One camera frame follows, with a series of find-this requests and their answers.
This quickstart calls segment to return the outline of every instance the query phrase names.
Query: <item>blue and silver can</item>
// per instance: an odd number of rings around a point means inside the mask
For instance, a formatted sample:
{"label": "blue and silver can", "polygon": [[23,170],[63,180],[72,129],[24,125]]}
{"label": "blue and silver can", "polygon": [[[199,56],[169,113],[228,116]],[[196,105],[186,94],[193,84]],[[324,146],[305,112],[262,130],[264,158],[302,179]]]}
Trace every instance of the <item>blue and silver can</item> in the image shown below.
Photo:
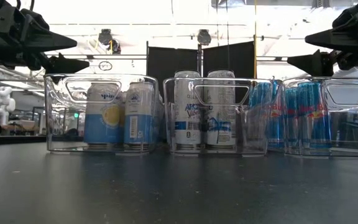
{"label": "blue and silver can", "polygon": [[133,149],[148,148],[153,143],[155,92],[152,83],[129,85],[125,103],[124,143]]}
{"label": "blue and silver can", "polygon": [[247,112],[247,140],[249,142],[260,141],[266,137],[271,99],[271,83],[258,83],[250,89],[249,110]]}
{"label": "blue and silver can", "polygon": [[84,142],[91,147],[122,143],[122,98],[114,83],[92,83],[86,97]]}
{"label": "blue and silver can", "polygon": [[196,89],[200,78],[196,71],[183,70],[176,72],[175,78],[175,142],[177,149],[194,149],[201,145],[201,89]]}
{"label": "blue and silver can", "polygon": [[285,122],[287,123],[287,146],[291,149],[299,149],[299,117],[298,117],[298,88],[285,90]]}
{"label": "blue and silver can", "polygon": [[204,87],[204,101],[208,105],[206,112],[206,144],[210,149],[233,149],[236,145],[236,102],[234,91],[234,73],[229,70],[216,70],[208,74]]}
{"label": "blue and silver can", "polygon": [[331,132],[329,114],[323,101],[321,84],[306,82],[298,85],[301,145],[306,154],[329,155]]}
{"label": "blue and silver can", "polygon": [[283,94],[281,92],[281,81],[273,81],[272,108],[267,128],[268,149],[283,152],[284,150],[284,116],[283,116]]}

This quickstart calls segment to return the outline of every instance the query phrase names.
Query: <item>overhead camera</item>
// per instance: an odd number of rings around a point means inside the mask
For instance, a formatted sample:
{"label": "overhead camera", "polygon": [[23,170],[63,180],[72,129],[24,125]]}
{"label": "overhead camera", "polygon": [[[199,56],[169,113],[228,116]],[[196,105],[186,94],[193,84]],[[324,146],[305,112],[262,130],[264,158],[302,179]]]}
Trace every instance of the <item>overhead camera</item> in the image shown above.
{"label": "overhead camera", "polygon": [[201,45],[208,46],[211,43],[211,35],[208,29],[200,29],[197,35],[197,41]]}
{"label": "overhead camera", "polygon": [[118,40],[112,37],[111,29],[102,29],[98,40],[102,48],[112,50],[113,54],[121,54],[121,46],[119,45]]}

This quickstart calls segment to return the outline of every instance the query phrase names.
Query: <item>gray table surface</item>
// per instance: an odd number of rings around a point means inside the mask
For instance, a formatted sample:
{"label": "gray table surface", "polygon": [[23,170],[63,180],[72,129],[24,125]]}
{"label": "gray table surface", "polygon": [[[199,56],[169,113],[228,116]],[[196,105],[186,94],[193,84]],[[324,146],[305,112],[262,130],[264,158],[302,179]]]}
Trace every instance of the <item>gray table surface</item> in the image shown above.
{"label": "gray table surface", "polygon": [[358,159],[0,146],[0,223],[357,223]]}

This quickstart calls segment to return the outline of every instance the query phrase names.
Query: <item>light blue can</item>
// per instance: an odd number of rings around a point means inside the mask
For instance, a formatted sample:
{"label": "light blue can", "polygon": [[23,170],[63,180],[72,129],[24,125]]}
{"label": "light blue can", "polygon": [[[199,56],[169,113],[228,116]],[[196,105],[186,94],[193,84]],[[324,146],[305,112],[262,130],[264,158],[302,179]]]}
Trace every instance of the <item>light blue can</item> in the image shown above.
{"label": "light blue can", "polygon": [[122,98],[114,83],[92,83],[87,93],[84,142],[90,146],[122,143]]}
{"label": "light blue can", "polygon": [[151,83],[137,82],[129,86],[125,104],[124,143],[130,147],[147,147],[155,139],[154,98]]}

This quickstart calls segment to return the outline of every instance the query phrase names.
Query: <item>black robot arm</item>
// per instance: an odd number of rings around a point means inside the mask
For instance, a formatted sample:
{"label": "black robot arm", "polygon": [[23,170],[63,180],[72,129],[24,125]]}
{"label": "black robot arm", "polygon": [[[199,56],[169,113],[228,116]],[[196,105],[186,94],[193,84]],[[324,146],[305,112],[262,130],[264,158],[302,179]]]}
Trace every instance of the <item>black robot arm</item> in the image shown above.
{"label": "black robot arm", "polygon": [[75,73],[89,67],[89,62],[67,59],[61,54],[48,58],[44,52],[76,45],[75,40],[49,31],[40,14],[19,10],[0,0],[0,65],[10,69],[25,66],[31,70],[43,67],[47,73]]}
{"label": "black robot arm", "polygon": [[358,67],[358,4],[345,9],[333,22],[332,29],[308,35],[305,42],[333,49],[330,53],[318,50],[313,55],[288,58],[289,64],[312,76],[332,76],[335,63],[341,70]]}

